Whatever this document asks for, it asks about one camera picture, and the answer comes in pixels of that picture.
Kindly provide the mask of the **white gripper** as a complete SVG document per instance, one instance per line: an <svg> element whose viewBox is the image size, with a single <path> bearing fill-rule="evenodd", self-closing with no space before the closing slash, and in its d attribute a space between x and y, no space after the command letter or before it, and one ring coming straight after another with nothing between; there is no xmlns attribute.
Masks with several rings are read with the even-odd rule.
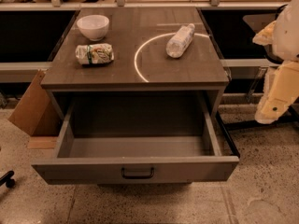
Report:
<svg viewBox="0 0 299 224"><path fill-rule="evenodd" d="M277 20L266 25L252 42L262 46L273 42L274 54L288 60L277 69L269 68L264 77L263 97L258 103L255 120L270 124L299 97L299 0L291 0Z"/></svg>

